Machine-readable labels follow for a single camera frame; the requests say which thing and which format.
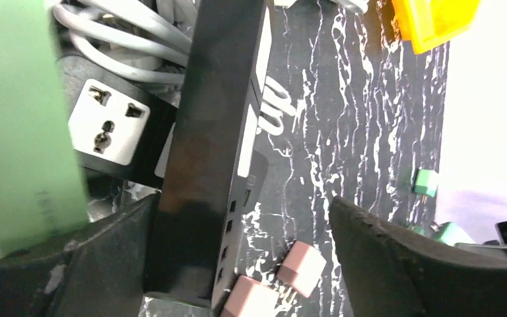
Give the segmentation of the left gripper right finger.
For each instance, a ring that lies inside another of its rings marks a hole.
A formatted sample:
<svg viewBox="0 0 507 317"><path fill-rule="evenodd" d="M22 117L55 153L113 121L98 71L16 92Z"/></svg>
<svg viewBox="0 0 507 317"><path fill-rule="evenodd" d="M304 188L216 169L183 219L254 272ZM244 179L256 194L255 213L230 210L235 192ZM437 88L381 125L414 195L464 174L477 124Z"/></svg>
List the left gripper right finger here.
<svg viewBox="0 0 507 317"><path fill-rule="evenodd" d="M507 245L450 246L342 197L329 223L355 316L507 316Z"/></svg>

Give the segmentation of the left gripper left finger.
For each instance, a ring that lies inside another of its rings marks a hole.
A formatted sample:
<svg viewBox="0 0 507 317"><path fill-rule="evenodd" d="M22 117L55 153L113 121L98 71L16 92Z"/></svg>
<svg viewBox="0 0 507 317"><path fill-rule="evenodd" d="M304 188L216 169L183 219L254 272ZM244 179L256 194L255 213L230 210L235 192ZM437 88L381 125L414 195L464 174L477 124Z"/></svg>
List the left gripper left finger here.
<svg viewBox="0 0 507 317"><path fill-rule="evenodd" d="M158 200L1 258L0 316L137 316Z"/></svg>

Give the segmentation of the pink plug adapter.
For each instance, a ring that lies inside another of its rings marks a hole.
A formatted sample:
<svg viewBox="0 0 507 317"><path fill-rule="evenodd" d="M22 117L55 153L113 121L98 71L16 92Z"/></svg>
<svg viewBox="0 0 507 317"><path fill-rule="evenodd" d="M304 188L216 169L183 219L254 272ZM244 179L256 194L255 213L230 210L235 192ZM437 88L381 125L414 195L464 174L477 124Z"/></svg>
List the pink plug adapter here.
<svg viewBox="0 0 507 317"><path fill-rule="evenodd" d="M318 285L326 263L314 246L297 240L280 265L277 279L308 298Z"/></svg>
<svg viewBox="0 0 507 317"><path fill-rule="evenodd" d="M220 317L272 317L279 293L261 282L241 275L237 279Z"/></svg>

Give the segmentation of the mint green plug adapter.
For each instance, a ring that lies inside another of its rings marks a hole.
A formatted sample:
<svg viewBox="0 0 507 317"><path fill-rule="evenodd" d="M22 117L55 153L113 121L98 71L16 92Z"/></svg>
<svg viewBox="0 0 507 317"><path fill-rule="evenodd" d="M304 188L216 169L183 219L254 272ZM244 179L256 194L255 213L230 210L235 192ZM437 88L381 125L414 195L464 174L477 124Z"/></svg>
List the mint green plug adapter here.
<svg viewBox="0 0 507 317"><path fill-rule="evenodd" d="M435 197L438 189L439 174L435 170L419 169L415 176L413 192L415 194Z"/></svg>

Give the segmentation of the dark green power strip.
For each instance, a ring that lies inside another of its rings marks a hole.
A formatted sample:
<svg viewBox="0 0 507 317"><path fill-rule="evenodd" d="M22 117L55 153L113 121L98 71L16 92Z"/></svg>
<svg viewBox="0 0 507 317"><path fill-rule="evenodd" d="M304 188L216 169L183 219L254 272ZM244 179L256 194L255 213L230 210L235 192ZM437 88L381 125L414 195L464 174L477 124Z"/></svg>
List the dark green power strip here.
<svg viewBox="0 0 507 317"><path fill-rule="evenodd" d="M0 258L88 223L43 1L0 1Z"/></svg>

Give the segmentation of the black power strip with USB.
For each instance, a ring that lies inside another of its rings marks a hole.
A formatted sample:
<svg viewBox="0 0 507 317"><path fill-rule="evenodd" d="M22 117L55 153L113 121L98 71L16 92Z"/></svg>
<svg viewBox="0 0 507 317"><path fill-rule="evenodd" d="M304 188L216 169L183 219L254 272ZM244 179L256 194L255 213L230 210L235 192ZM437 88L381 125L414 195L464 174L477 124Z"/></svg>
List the black power strip with USB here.
<svg viewBox="0 0 507 317"><path fill-rule="evenodd" d="M254 151L271 1L202 1L164 183L145 293L216 316L233 286L241 218L263 183Z"/></svg>

